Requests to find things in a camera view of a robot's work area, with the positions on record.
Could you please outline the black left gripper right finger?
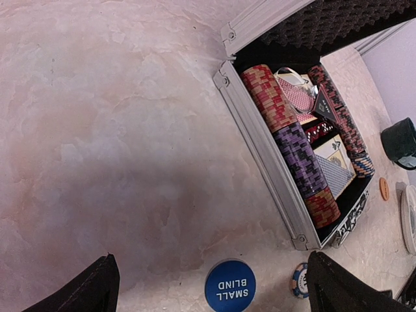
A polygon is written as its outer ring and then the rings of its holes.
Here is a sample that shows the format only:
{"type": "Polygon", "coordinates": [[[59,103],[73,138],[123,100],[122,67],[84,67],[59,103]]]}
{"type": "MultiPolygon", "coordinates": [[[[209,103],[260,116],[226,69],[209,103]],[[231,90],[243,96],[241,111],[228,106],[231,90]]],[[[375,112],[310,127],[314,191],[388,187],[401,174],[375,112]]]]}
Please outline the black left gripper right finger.
{"type": "Polygon", "coordinates": [[[307,264],[306,280],[312,312],[412,310],[363,283],[325,253],[311,253],[307,264]]]}

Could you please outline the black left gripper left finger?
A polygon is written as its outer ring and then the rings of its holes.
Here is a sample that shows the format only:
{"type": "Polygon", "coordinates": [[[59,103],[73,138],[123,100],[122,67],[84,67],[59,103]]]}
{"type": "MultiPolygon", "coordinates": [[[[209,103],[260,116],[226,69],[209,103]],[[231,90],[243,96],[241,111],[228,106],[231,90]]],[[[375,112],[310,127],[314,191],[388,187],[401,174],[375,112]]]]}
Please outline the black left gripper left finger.
{"type": "Polygon", "coordinates": [[[116,311],[119,287],[118,265],[108,254],[26,311],[116,311]]]}

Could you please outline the blue round button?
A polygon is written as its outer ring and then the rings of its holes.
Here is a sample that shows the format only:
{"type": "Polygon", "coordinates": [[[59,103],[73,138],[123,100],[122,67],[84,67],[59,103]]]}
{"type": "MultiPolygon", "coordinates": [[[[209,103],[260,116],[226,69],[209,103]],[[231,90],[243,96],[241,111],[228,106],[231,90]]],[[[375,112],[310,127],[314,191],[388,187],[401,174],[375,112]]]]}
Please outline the blue round button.
{"type": "Polygon", "coordinates": [[[241,312],[252,303],[257,288],[253,270],[238,259],[214,266],[205,280],[205,299],[216,312],[241,312]]]}

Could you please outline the blue playing card deck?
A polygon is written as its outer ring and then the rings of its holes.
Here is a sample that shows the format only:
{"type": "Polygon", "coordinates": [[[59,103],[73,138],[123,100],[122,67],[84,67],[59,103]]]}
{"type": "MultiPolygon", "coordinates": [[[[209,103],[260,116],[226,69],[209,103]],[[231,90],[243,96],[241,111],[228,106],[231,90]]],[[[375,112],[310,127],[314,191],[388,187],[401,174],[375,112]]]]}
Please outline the blue playing card deck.
{"type": "Polygon", "coordinates": [[[314,153],[331,193],[337,199],[356,177],[341,137],[336,135],[327,140],[315,148],[314,153]]]}

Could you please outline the black triangular button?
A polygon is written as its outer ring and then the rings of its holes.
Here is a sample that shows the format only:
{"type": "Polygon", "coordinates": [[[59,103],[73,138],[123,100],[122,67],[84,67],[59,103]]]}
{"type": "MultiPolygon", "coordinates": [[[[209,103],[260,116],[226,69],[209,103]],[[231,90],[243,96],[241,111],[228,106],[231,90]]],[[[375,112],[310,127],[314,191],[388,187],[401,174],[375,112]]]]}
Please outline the black triangular button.
{"type": "Polygon", "coordinates": [[[311,109],[312,115],[317,118],[322,118],[325,120],[329,120],[333,123],[339,123],[339,117],[334,109],[330,98],[328,97],[325,89],[320,87],[318,89],[318,94],[315,98],[315,102],[313,104],[313,108],[311,109]]]}

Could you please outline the red playing card deck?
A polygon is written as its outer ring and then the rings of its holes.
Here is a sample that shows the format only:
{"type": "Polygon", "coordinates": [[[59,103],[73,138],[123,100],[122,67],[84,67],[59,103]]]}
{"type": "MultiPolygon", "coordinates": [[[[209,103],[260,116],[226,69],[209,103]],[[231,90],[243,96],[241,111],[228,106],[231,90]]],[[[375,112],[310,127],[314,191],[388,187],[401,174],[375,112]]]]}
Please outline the red playing card deck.
{"type": "Polygon", "coordinates": [[[283,92],[285,99],[295,111],[296,117],[301,125],[317,119],[312,115],[311,109],[313,108],[315,98],[318,94],[318,89],[310,91],[304,88],[295,87],[285,81],[278,83],[278,85],[283,92]]]}

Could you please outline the aluminium poker chip case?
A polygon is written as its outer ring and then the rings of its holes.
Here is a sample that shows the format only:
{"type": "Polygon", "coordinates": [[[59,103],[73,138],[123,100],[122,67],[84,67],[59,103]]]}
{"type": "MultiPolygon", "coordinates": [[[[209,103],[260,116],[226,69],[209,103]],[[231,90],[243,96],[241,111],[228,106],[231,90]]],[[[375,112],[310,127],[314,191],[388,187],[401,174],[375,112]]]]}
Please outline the aluminium poker chip case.
{"type": "Polygon", "coordinates": [[[297,250],[342,241],[375,173],[322,58],[414,18],[414,1],[255,1],[222,28],[214,83],[297,250]]]}

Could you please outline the red poker chip stack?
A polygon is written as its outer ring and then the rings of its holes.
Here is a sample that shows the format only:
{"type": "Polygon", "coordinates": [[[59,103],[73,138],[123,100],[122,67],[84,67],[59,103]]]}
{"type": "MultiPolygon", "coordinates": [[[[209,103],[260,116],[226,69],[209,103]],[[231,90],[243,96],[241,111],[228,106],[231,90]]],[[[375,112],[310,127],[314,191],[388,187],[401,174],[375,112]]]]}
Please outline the red poker chip stack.
{"type": "Polygon", "coordinates": [[[337,202],[329,187],[305,200],[305,206],[309,211],[316,229],[324,228],[335,221],[341,215],[337,202]]]}

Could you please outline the clear round dish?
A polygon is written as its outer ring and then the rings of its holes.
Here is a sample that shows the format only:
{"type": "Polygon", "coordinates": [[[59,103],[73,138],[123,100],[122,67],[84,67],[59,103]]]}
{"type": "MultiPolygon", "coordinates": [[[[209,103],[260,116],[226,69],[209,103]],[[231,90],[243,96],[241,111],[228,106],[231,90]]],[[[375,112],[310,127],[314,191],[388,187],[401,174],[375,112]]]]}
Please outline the clear round dish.
{"type": "Polygon", "coordinates": [[[289,67],[281,67],[275,73],[274,77],[278,81],[278,83],[282,83],[285,81],[290,85],[293,85],[298,88],[304,88],[306,90],[317,90],[318,87],[311,82],[309,76],[307,74],[299,74],[298,72],[294,71],[292,68],[289,67]]]}

